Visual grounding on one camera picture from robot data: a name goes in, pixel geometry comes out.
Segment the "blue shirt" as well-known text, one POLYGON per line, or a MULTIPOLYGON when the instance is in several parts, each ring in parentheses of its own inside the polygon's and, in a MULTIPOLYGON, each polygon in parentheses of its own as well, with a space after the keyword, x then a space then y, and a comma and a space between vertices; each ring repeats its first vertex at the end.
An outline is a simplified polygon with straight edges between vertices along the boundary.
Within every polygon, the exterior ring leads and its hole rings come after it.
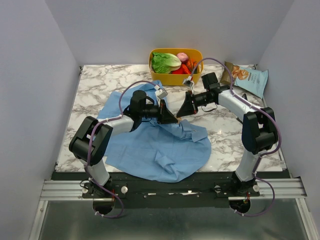
POLYGON ((110 138, 106 164, 135 177, 177 183, 202 168, 210 158, 207 129, 187 120, 158 124, 146 119, 133 132, 110 138))

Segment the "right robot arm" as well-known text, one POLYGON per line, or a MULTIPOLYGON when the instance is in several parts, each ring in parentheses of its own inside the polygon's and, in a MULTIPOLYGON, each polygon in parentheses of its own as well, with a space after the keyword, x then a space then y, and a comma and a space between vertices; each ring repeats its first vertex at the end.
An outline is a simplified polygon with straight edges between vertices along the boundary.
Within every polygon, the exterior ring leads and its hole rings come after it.
POLYGON ((188 90, 178 110, 178 118, 195 115, 199 107, 214 103, 235 114, 242 122, 241 141, 244 153, 241 162, 232 174, 230 191, 241 196, 254 186, 257 168, 261 158, 278 142, 274 111, 270 107, 259 108, 230 92, 228 85, 220 85, 214 72, 201 77, 205 92, 188 90))

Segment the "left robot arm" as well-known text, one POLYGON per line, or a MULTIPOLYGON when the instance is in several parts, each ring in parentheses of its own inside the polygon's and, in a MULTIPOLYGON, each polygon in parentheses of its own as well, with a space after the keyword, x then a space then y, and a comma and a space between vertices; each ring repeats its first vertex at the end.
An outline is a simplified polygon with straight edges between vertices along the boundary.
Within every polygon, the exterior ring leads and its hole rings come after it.
POLYGON ((111 191, 110 174, 104 167, 103 156, 111 137, 135 131, 143 119, 156 119, 158 124, 175 124, 176 117, 167 108, 164 89, 155 91, 157 103, 143 90, 133 92, 129 105, 117 117, 98 121, 86 117, 69 143, 69 151, 80 159, 93 182, 93 191, 101 198, 111 191))

